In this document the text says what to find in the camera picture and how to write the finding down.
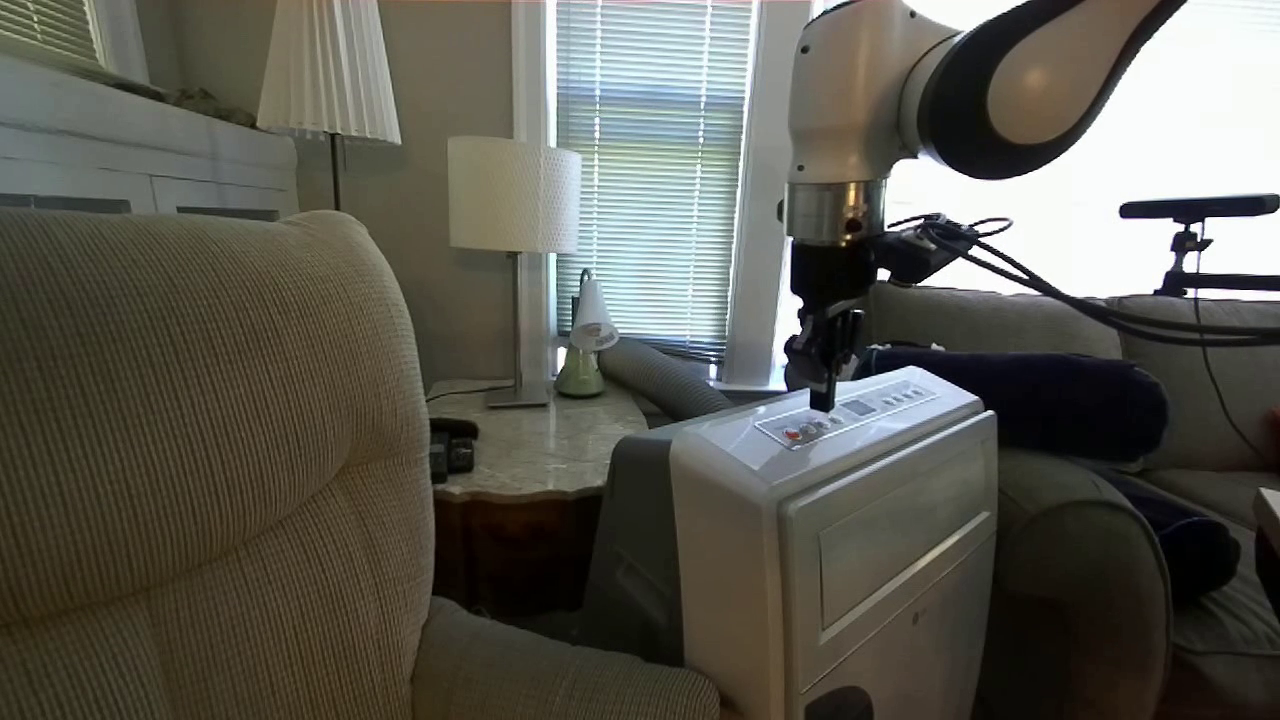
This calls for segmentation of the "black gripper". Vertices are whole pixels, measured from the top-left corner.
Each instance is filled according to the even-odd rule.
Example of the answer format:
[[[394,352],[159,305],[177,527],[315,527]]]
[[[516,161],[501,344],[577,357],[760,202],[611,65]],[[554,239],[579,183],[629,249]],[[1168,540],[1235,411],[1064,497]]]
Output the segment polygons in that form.
[[[793,295],[799,302],[799,333],[784,344],[787,360],[806,370],[806,406],[837,408],[837,386],[857,360],[858,302],[875,279],[865,243],[793,249]]]

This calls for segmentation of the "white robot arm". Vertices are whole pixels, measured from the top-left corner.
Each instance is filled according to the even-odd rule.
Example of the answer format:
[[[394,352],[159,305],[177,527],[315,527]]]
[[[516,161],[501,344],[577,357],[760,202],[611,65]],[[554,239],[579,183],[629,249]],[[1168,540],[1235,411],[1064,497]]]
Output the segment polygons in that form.
[[[839,0],[796,40],[787,386],[828,411],[875,279],[883,183],[907,158],[1009,179],[1064,158],[1183,0],[1020,0],[959,34],[907,0]]]

